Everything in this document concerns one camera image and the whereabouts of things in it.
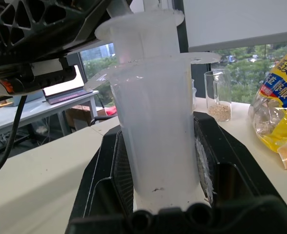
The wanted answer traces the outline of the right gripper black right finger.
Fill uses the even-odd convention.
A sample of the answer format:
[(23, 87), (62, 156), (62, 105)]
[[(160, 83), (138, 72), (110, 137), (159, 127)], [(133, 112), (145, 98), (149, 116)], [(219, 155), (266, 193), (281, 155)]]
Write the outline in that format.
[(265, 197), (284, 204), (244, 144), (206, 113), (194, 112), (193, 121), (200, 185), (212, 207)]

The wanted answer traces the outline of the black ribbed finger of the left gripper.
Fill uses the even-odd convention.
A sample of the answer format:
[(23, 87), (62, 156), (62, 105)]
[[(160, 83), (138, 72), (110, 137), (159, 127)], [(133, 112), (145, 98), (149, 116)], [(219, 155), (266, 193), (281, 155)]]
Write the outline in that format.
[(0, 61), (65, 55), (95, 40), (109, 0), (0, 0)]

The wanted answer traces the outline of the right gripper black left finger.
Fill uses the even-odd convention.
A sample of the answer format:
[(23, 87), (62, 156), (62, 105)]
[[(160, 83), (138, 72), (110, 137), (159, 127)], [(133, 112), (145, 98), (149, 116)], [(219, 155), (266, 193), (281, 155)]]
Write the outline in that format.
[(103, 220), (112, 225), (120, 220), (128, 226), (133, 201), (133, 178), (122, 131), (112, 128), (85, 168), (68, 224)]

